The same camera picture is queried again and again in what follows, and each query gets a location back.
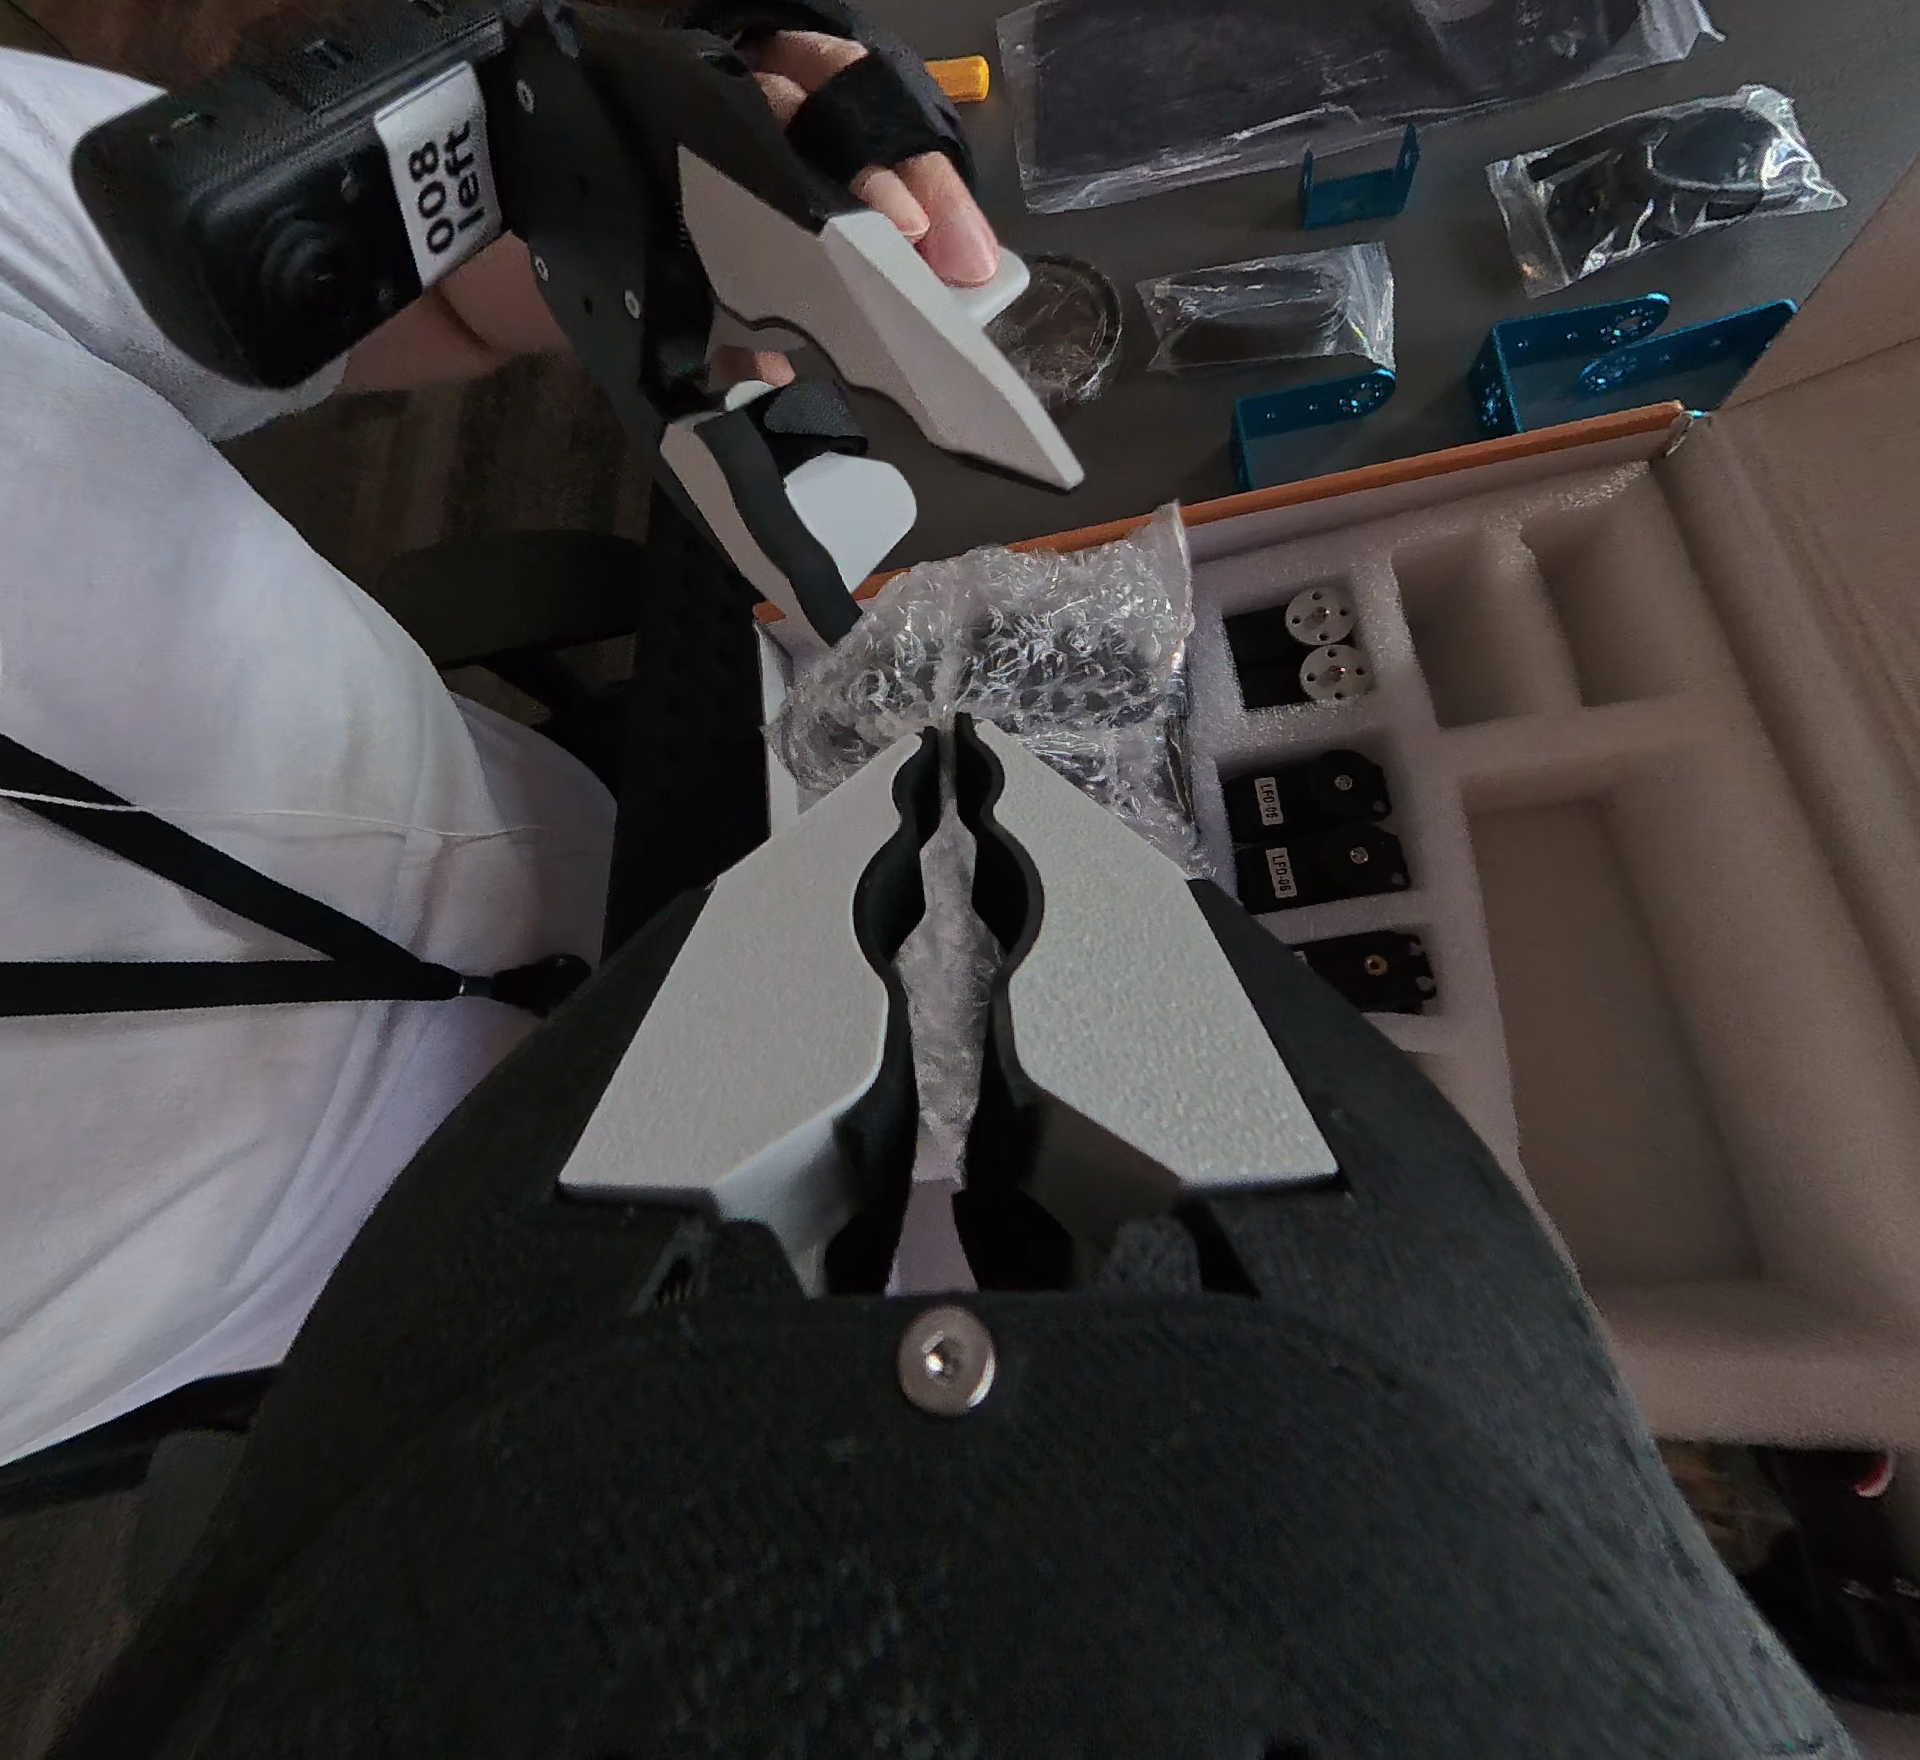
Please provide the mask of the bubble wrap package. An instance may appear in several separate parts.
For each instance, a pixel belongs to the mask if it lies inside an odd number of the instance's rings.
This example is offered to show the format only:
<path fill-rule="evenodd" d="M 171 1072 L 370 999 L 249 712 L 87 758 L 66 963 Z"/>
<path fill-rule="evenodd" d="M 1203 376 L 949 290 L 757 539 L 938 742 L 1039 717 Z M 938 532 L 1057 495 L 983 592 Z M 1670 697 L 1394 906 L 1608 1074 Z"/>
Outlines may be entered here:
<path fill-rule="evenodd" d="M 812 799 L 901 738 L 996 724 L 1188 877 L 1188 539 L 1164 509 L 1076 552 L 980 546 L 899 574 L 852 636 L 794 660 L 768 740 Z M 972 908 L 975 842 L 949 815 L 923 851 L 926 912 L 899 950 L 919 1101 L 914 1178 L 956 1184 L 1003 943 Z"/>

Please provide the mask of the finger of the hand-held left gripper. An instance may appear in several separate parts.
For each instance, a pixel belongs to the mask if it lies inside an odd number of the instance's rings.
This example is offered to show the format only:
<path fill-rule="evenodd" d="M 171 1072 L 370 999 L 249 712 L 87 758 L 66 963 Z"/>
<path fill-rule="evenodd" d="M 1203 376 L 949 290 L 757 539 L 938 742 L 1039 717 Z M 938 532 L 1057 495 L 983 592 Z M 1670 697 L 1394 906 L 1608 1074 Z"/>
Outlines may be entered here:
<path fill-rule="evenodd" d="M 959 293 L 877 210 L 812 229 L 690 149 L 683 211 L 720 307 L 755 332 L 803 336 L 955 456 L 1073 493 L 1083 465 Z"/>
<path fill-rule="evenodd" d="M 812 644 L 860 622 L 854 592 L 910 535 L 908 480 L 873 457 L 828 381 L 746 381 L 667 423 L 659 453 L 692 517 L 736 572 Z"/>

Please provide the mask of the black servo with silver horn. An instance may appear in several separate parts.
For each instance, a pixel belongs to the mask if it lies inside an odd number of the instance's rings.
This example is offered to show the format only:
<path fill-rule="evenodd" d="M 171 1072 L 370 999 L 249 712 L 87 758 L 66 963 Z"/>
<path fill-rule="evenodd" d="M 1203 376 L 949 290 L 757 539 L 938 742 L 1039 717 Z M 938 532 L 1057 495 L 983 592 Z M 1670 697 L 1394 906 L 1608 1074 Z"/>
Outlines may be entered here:
<path fill-rule="evenodd" d="M 1369 656 L 1352 644 L 1292 645 L 1233 656 L 1240 701 L 1251 712 L 1292 705 L 1339 705 L 1375 688 Z"/>

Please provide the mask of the person in white shirt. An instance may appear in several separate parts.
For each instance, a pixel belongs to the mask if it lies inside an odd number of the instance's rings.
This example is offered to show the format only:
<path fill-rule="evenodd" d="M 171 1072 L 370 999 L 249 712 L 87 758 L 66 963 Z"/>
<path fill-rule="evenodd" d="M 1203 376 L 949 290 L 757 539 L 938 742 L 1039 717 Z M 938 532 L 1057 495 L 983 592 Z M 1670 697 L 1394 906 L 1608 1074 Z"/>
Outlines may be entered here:
<path fill-rule="evenodd" d="M 493 977 L 602 950 L 613 808 L 453 693 L 223 441 L 329 399 L 223 381 L 137 304 L 70 156 L 153 89 L 5 50 L 5 738 Z M 5 1015 L 5 1461 L 286 1357 L 379 1198 L 532 1033 L 490 1001 Z"/>

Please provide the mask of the person's left hand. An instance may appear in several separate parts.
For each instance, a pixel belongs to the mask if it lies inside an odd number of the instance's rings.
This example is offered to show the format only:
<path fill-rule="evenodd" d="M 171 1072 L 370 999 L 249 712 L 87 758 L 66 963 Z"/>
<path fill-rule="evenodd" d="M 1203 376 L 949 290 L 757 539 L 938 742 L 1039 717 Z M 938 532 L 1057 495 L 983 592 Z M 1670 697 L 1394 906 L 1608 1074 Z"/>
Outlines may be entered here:
<path fill-rule="evenodd" d="M 868 55 L 865 44 L 818 32 L 781 32 L 741 44 L 741 59 L 785 130 L 816 93 Z M 849 192 L 882 211 L 946 284 L 979 287 L 996 276 L 996 237 L 946 153 L 870 166 L 852 178 Z"/>

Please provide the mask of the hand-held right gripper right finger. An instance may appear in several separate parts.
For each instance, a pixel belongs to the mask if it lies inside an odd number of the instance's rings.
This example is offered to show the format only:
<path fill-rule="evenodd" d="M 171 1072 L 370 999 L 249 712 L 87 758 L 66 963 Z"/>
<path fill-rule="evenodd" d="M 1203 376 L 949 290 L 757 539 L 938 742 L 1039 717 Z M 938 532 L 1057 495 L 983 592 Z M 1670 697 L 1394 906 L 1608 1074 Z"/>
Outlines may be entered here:
<path fill-rule="evenodd" d="M 1260 1017 L 1238 913 L 996 724 L 955 724 L 972 912 L 998 947 L 953 1214 L 972 1267 L 1096 1267 L 1137 1220 L 1334 1190 L 1339 1167 Z"/>

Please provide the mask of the silver round parts in tray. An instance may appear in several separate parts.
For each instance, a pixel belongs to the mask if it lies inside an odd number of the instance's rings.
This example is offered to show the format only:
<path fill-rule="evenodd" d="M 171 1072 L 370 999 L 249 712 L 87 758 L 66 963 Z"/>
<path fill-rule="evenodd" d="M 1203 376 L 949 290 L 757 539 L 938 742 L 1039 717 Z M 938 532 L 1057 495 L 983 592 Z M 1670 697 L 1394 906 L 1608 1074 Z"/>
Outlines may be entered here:
<path fill-rule="evenodd" d="M 1238 661 L 1297 663 L 1309 652 L 1350 644 L 1357 630 L 1357 612 L 1353 595 L 1336 581 L 1323 581 L 1292 595 L 1283 606 L 1229 616 L 1222 630 Z"/>

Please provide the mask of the small blue U bracket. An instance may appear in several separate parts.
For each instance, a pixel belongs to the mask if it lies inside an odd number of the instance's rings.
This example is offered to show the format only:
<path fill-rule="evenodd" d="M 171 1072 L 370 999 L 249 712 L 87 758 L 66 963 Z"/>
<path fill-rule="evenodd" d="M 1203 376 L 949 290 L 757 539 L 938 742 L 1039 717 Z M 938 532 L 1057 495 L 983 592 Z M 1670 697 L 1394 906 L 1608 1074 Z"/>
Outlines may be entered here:
<path fill-rule="evenodd" d="M 1339 178 L 1326 176 L 1311 149 L 1299 178 L 1299 223 L 1305 232 L 1323 232 L 1405 211 L 1423 164 L 1421 127 L 1408 123 L 1392 164 Z"/>

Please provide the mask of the round clear plastic container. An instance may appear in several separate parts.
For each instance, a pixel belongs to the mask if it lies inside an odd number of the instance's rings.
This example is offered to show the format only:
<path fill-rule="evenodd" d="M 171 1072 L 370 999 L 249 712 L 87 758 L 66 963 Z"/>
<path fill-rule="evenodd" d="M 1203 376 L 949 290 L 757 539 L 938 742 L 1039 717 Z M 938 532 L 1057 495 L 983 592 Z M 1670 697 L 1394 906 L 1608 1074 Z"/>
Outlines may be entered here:
<path fill-rule="evenodd" d="M 1092 262 L 1037 254 L 1027 287 L 987 324 L 987 336 L 1052 413 L 1092 404 L 1118 372 L 1119 288 Z"/>

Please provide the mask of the person's left forearm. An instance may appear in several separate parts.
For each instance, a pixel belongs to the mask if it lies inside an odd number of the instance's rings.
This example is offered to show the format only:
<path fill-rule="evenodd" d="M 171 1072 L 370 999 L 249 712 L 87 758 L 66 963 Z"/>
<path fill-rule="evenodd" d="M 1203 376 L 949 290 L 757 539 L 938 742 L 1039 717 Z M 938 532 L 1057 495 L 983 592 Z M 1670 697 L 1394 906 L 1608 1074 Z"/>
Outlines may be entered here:
<path fill-rule="evenodd" d="M 482 327 L 481 309 L 429 290 L 360 341 L 345 359 L 341 397 L 418 393 L 490 378 L 540 353 Z"/>

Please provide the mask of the large bag with black plate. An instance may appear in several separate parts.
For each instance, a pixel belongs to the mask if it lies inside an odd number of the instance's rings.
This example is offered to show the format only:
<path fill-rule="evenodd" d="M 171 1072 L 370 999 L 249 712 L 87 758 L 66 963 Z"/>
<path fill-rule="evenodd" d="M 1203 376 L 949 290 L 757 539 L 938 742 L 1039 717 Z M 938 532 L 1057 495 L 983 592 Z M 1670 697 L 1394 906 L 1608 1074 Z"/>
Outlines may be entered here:
<path fill-rule="evenodd" d="M 1327 158 L 1684 60 L 1701 0 L 1039 0 L 996 24 L 1030 211 Z"/>

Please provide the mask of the clear bag of black parts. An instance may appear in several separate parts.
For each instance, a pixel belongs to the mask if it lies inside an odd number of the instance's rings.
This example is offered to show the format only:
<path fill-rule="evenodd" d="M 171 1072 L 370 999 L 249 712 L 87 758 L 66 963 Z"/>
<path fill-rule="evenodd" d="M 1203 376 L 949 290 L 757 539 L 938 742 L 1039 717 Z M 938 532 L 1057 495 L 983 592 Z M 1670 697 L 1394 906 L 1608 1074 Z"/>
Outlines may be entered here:
<path fill-rule="evenodd" d="M 1140 281 L 1137 294 L 1156 376 L 1350 363 L 1397 372 L 1395 281 L 1381 242 L 1163 274 Z"/>
<path fill-rule="evenodd" d="M 1789 96 L 1749 85 L 1484 169 L 1529 296 L 1765 218 L 1841 211 Z"/>

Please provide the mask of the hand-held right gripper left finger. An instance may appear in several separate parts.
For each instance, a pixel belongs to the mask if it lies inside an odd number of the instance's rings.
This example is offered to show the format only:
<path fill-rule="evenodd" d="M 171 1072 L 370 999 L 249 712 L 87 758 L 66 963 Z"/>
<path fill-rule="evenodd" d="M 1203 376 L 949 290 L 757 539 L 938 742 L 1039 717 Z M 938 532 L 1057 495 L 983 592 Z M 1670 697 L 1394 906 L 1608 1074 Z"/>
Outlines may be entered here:
<path fill-rule="evenodd" d="M 830 1292 L 884 1292 L 919 1126 L 899 947 L 944 816 L 897 740 L 708 887 L 566 1164 L 566 1195 L 767 1226 Z"/>

